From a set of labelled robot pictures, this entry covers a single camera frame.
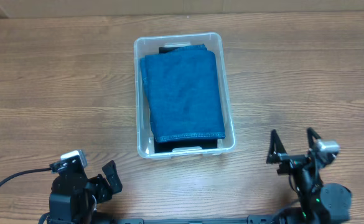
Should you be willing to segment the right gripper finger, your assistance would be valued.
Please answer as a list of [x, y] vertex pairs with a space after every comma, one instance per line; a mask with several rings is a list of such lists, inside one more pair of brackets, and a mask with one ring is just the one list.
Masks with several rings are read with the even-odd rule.
[[279, 135], [277, 134], [277, 131], [275, 129], [272, 130], [266, 163], [267, 164], [280, 163], [284, 160], [283, 157], [285, 157], [286, 155], [287, 155], [286, 150], [282, 144]]
[[307, 140], [309, 148], [313, 148], [315, 140], [321, 139], [320, 135], [313, 128], [307, 128]]

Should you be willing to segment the blue towel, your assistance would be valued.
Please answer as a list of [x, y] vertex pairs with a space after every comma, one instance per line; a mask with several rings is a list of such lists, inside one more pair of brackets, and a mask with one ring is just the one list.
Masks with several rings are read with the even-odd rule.
[[205, 45], [147, 55], [140, 66], [157, 142], [225, 138], [216, 57]]

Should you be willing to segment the black cloth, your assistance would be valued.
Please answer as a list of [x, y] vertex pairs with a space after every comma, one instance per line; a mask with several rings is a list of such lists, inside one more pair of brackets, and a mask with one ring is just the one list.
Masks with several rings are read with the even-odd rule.
[[185, 47], [159, 47], [158, 53], [159, 54], [167, 54], [170, 52], [180, 52], [180, 51], [185, 51], [185, 50], [189, 50], [190, 46], [185, 46]]

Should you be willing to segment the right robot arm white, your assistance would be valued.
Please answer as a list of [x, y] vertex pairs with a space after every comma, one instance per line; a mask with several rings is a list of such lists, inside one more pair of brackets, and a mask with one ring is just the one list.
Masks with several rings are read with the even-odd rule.
[[277, 164], [278, 175], [289, 177], [297, 194], [299, 207], [280, 209], [271, 223], [343, 223], [350, 219], [352, 192], [343, 185], [323, 183], [320, 170], [333, 163], [340, 152], [335, 140], [322, 139], [307, 129], [309, 149], [306, 154], [289, 155], [276, 130], [271, 131], [267, 164]]

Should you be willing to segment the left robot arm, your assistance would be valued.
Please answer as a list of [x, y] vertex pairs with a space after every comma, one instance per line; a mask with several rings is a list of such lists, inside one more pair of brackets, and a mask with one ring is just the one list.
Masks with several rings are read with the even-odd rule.
[[50, 167], [58, 177], [52, 183], [49, 212], [41, 217], [40, 223], [116, 223], [112, 215], [96, 210], [99, 203], [111, 200], [123, 189], [114, 161], [102, 167], [103, 175], [92, 178], [86, 176], [81, 160], [76, 157]]

